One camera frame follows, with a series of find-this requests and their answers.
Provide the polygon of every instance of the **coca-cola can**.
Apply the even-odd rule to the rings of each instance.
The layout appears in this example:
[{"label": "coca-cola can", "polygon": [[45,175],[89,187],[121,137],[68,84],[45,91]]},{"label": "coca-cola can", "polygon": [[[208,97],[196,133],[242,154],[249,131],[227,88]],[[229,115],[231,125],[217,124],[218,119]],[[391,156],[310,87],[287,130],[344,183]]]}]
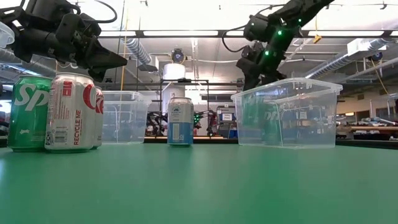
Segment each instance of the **coca-cola can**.
[{"label": "coca-cola can", "polygon": [[93,79],[59,73],[51,83],[45,148],[50,152],[86,152],[94,146],[96,88]]},{"label": "coca-cola can", "polygon": [[102,89],[98,86],[96,89],[96,106],[95,106],[95,130],[94,130],[94,147],[97,149],[102,145],[102,125],[104,120],[104,95]]}]

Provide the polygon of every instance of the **blue and white can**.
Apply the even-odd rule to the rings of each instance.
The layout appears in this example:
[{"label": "blue and white can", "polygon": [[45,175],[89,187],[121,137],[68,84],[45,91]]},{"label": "blue and white can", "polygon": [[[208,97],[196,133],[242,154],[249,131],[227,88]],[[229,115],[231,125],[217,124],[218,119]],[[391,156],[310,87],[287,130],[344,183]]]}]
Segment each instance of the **blue and white can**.
[{"label": "blue and white can", "polygon": [[193,143],[193,103],[186,97],[170,100],[167,128],[167,143],[189,146]]}]

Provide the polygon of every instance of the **silver soda can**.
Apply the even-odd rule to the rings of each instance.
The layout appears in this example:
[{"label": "silver soda can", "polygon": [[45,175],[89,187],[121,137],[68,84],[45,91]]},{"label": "silver soda can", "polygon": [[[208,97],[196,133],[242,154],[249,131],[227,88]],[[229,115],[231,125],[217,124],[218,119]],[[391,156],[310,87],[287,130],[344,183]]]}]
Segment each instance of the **silver soda can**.
[{"label": "silver soda can", "polygon": [[104,121],[104,95],[102,89],[96,88],[96,106],[95,106],[95,130],[94,130],[94,147],[97,149],[102,145],[102,125]]},{"label": "silver soda can", "polygon": [[193,144],[193,103],[186,97],[170,100],[168,108],[167,142],[173,146]]},{"label": "silver soda can", "polygon": [[96,88],[93,79],[59,73],[51,83],[45,148],[85,152],[94,146]]}]

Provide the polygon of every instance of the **green table surface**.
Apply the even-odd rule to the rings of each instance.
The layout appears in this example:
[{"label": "green table surface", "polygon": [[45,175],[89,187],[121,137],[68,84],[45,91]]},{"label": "green table surface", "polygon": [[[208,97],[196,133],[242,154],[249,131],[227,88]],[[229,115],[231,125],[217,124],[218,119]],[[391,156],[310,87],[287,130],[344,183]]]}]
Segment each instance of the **green table surface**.
[{"label": "green table surface", "polygon": [[398,151],[0,149],[0,223],[398,223]]}]

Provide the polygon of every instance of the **aluminum can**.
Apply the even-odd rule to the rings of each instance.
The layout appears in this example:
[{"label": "aluminum can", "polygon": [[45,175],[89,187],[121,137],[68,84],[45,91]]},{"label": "aluminum can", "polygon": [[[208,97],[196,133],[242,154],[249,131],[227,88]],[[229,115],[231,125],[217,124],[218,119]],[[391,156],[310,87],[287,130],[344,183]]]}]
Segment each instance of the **aluminum can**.
[{"label": "aluminum can", "polygon": [[193,144],[193,103],[191,99],[172,98],[168,112],[167,142],[173,146]]},{"label": "aluminum can", "polygon": [[45,148],[50,152],[85,152],[94,146],[96,88],[93,79],[59,73],[51,84]]},{"label": "aluminum can", "polygon": [[96,89],[96,106],[95,106],[95,133],[94,133],[94,147],[97,149],[102,145],[102,125],[104,121],[104,95],[102,89],[98,86]]},{"label": "aluminum can", "polygon": [[14,152],[44,150],[52,78],[21,75],[12,91],[8,147]]}]

